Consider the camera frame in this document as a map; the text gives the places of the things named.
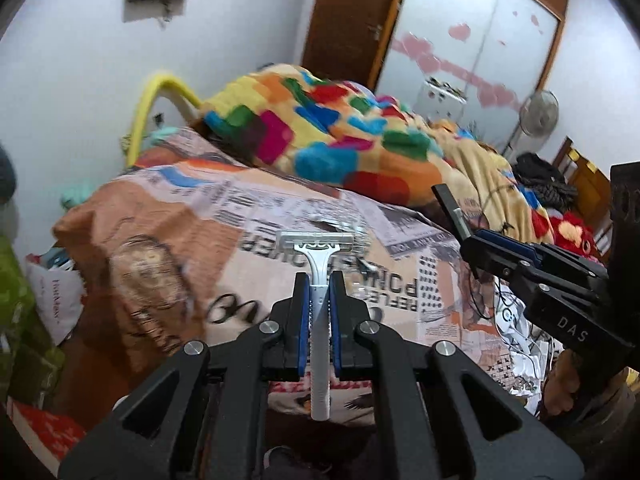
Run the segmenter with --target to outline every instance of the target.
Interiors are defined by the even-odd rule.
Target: stuffed toy
[[[591,256],[595,247],[593,232],[582,219],[566,212],[561,218],[550,217],[549,220],[554,230],[554,243],[558,247],[585,258]]]

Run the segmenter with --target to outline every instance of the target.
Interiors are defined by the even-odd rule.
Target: brown door
[[[321,78],[367,84],[392,0],[316,0],[303,66]]]

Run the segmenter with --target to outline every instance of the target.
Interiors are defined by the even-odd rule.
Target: wooden headboard
[[[612,223],[609,217],[611,183],[595,164],[574,148],[567,137],[553,161],[567,183],[575,186],[578,197],[572,211],[593,231],[598,259],[606,263],[609,259]]]

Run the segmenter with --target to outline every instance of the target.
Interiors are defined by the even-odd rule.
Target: razor head
[[[353,249],[354,236],[351,233],[294,232],[278,231],[276,247],[286,253],[295,251],[296,245],[340,246],[341,253],[349,253]]]

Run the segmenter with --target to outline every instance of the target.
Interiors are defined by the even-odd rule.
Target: disposable razor
[[[351,233],[279,231],[276,246],[283,252],[304,254],[311,266],[311,418],[329,418],[329,257],[335,253],[349,253],[353,249]]]

